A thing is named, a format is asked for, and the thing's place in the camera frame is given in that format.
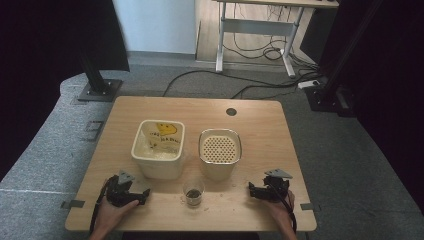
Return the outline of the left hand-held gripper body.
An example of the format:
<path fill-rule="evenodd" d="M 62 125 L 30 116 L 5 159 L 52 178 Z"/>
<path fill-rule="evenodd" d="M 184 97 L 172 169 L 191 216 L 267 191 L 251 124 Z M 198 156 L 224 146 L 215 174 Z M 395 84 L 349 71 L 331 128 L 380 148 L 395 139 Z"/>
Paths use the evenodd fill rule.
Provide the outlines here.
<path fill-rule="evenodd" d="M 134 179 L 134 176 L 123 170 L 120 170 L 118 175 L 112 176 L 107 184 L 107 200 L 116 207 L 122 207 L 137 200 L 138 197 L 129 192 Z"/>

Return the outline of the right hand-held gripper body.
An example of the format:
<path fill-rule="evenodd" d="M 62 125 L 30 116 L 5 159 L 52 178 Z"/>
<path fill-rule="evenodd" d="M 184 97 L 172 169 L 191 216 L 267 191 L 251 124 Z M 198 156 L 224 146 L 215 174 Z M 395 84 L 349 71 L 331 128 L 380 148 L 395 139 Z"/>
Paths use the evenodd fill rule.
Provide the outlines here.
<path fill-rule="evenodd" d="M 266 177 L 263 179 L 266 187 L 266 200 L 277 202 L 285 199 L 288 195 L 290 186 L 289 180 L 292 176 L 282 169 L 274 169 L 265 172 Z"/>

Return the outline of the person's right hand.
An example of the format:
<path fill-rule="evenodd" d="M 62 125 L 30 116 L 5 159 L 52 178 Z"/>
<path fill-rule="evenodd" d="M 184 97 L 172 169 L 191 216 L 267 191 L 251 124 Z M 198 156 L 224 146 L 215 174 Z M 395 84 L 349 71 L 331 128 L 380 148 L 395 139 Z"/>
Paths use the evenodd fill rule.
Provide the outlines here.
<path fill-rule="evenodd" d="M 289 211 L 285 205 L 281 202 L 264 202 L 265 206 L 268 208 L 268 212 L 271 214 L 272 218 L 276 222 L 277 226 L 281 229 L 291 229 L 292 220 L 289 216 Z"/>

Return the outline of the person's left hand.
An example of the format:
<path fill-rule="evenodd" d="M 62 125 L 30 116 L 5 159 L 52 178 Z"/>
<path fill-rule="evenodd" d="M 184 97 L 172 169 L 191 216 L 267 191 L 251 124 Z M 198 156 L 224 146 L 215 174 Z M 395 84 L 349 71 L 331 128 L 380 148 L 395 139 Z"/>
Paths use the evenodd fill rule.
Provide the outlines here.
<path fill-rule="evenodd" d="M 104 197 L 99 205 L 98 215 L 95 220 L 94 230 L 107 229 L 110 232 L 120 223 L 124 216 L 138 205 L 134 200 L 125 206 L 116 207 Z"/>

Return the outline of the cream plastic bin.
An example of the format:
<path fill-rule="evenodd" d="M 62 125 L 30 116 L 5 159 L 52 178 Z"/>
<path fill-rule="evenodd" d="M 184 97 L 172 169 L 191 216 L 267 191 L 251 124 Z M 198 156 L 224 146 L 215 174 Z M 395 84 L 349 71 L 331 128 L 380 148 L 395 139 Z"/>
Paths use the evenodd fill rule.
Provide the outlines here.
<path fill-rule="evenodd" d="M 182 173 L 183 148 L 182 148 L 182 153 L 180 157 L 176 159 L 175 161 L 158 161 L 158 160 L 148 161 L 144 159 L 139 160 L 133 156 L 132 149 L 131 149 L 131 155 L 132 155 L 132 158 L 139 165 L 143 175 L 146 178 L 173 180 L 173 179 L 177 179 Z"/>

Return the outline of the cream bin with perforated strainer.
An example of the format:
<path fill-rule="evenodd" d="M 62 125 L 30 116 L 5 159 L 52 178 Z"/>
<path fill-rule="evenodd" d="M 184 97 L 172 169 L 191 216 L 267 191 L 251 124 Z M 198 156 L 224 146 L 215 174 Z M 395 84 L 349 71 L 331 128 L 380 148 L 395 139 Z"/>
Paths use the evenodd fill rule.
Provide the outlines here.
<path fill-rule="evenodd" d="M 242 157 L 239 134 L 231 129 L 206 129 L 200 134 L 198 152 L 204 175 L 224 181 Z"/>

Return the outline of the clear glass cup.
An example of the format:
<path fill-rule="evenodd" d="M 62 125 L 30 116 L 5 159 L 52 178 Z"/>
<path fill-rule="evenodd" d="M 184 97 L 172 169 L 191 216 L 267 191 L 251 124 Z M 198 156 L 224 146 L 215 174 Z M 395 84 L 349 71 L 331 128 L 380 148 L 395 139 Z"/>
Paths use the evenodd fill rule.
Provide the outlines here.
<path fill-rule="evenodd" d="M 186 193 L 191 189 L 200 190 L 202 192 L 202 195 L 198 198 L 195 198 L 195 199 L 188 198 L 186 196 Z M 186 181 L 183 184 L 183 194 L 184 194 L 185 201 L 186 201 L 187 205 L 190 206 L 190 207 L 198 206 L 202 201 L 202 196 L 204 194 L 204 190 L 205 190 L 205 187 L 204 187 L 203 181 L 201 179 L 190 179 L 190 180 Z"/>

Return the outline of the grey floor outlet plate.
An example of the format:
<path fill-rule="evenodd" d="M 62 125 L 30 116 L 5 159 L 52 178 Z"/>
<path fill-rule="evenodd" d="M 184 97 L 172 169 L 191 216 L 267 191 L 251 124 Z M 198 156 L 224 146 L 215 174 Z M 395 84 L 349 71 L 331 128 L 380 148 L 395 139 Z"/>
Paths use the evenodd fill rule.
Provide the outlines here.
<path fill-rule="evenodd" d="M 84 130 L 81 139 L 87 142 L 96 142 L 101 134 L 104 122 L 99 120 L 89 121 Z"/>

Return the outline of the black metal stand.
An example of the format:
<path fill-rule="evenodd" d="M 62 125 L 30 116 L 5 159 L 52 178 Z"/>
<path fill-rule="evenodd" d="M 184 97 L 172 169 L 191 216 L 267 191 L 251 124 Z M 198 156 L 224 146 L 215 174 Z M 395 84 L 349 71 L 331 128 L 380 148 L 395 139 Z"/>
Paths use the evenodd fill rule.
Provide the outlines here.
<path fill-rule="evenodd" d="M 88 83 L 77 100 L 85 102 L 112 102 L 116 98 L 123 81 L 118 79 L 104 79 L 97 62 L 85 51 L 79 53 L 79 61 Z"/>
<path fill-rule="evenodd" d="M 337 14 L 319 62 L 321 85 L 304 90 L 312 111 L 352 115 L 350 90 L 344 89 L 343 74 L 357 44 L 383 0 L 340 0 Z"/>

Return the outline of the white power strip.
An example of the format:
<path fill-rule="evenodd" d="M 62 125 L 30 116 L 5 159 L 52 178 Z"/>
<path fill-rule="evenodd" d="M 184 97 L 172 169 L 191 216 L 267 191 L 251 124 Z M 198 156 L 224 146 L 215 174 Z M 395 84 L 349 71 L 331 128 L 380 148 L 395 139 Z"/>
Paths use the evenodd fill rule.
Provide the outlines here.
<path fill-rule="evenodd" d="M 299 89 L 309 88 L 309 87 L 317 87 L 320 86 L 321 83 L 318 80 L 309 80 L 298 83 Z"/>

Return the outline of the black curtain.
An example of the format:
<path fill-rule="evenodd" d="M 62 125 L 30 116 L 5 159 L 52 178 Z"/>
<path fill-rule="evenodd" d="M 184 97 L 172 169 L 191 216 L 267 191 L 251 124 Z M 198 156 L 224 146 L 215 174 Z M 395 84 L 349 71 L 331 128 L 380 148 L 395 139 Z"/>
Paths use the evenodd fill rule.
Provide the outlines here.
<path fill-rule="evenodd" d="M 352 115 L 424 214 L 424 0 L 383 0 L 343 77 Z"/>
<path fill-rule="evenodd" d="M 129 69 L 113 0 L 0 0 L 0 180 L 87 61 Z"/>

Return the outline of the white metal frame desk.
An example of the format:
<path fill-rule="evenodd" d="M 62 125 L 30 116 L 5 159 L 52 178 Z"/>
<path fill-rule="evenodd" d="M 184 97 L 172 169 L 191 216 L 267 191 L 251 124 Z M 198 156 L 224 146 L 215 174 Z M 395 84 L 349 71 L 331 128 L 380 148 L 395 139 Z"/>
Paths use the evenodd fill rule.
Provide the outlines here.
<path fill-rule="evenodd" d="M 337 9 L 339 3 L 336 0 L 215 0 L 222 4 L 222 12 L 220 16 L 219 25 L 219 41 L 216 54 L 216 66 L 217 72 L 223 71 L 223 41 L 225 33 L 241 33 L 241 34 L 253 34 L 253 35 L 273 35 L 287 37 L 287 43 L 283 50 L 280 51 L 282 54 L 286 72 L 290 78 L 296 76 L 293 69 L 291 59 L 289 57 L 290 49 L 293 45 L 300 21 L 303 16 L 305 8 L 314 9 Z M 293 22 L 273 22 L 273 21 L 262 21 L 262 20 L 244 20 L 237 18 L 226 17 L 226 5 L 228 3 L 237 4 L 254 4 L 254 5 L 274 5 L 274 6 L 287 6 L 297 7 L 297 17 Z"/>

